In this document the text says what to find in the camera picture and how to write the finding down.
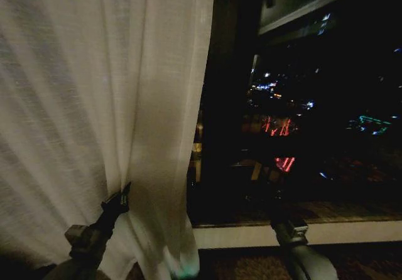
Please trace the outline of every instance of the floor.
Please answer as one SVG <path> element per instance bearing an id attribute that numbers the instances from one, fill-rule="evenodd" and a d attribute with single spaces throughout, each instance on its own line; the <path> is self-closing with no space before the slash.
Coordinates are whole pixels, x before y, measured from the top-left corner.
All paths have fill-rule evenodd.
<path id="1" fill-rule="evenodd" d="M 340 280 L 402 279 L 402 242 L 314 248 L 331 260 Z M 200 250 L 200 266 L 198 280 L 291 279 L 277 247 Z M 138 266 L 127 280 L 143 280 Z"/>

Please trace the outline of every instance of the window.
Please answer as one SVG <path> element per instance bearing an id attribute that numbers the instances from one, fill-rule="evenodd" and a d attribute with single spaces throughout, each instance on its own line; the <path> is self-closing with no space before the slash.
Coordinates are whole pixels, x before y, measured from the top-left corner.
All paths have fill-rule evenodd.
<path id="1" fill-rule="evenodd" d="M 266 219 L 263 178 L 289 203 L 400 212 L 397 15 L 397 0 L 215 0 L 189 168 L 195 223 Z"/>

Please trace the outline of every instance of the sheer curtain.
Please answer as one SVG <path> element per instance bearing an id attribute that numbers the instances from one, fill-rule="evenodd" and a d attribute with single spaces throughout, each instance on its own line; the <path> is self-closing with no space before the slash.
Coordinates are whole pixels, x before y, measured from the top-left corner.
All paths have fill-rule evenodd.
<path id="1" fill-rule="evenodd" d="M 213 0 L 0 0 L 0 244 L 37 266 L 68 259 L 132 181 L 100 268 L 124 279 L 198 271 L 185 175 Z"/>

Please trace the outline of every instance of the red light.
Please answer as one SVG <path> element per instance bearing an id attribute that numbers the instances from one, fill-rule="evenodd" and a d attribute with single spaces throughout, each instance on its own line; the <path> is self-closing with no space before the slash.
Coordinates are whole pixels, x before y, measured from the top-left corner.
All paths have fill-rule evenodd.
<path id="1" fill-rule="evenodd" d="M 263 125 L 263 128 L 265 127 L 265 132 L 268 132 L 270 122 L 271 122 L 271 116 L 268 116 L 266 124 Z"/>
<path id="2" fill-rule="evenodd" d="M 286 163 L 287 163 L 288 161 L 289 161 L 289 158 L 286 158 L 286 159 L 285 159 L 285 162 L 283 162 L 282 168 L 285 168 Z"/>
<path id="3" fill-rule="evenodd" d="M 290 167 L 292 166 L 292 164 L 293 164 L 294 161 L 295 161 L 295 158 L 291 158 L 291 159 L 290 159 L 290 163 L 289 163 L 287 169 L 285 170 L 286 172 L 289 172 Z"/>

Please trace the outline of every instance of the curtain fold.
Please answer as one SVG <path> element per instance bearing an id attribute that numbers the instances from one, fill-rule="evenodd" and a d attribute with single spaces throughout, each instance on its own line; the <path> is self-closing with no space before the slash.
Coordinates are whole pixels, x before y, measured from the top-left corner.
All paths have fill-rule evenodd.
<path id="1" fill-rule="evenodd" d="M 129 181 L 100 268 L 196 274 L 186 171 L 213 0 L 0 0 L 0 244 L 37 266 L 68 258 Z"/>

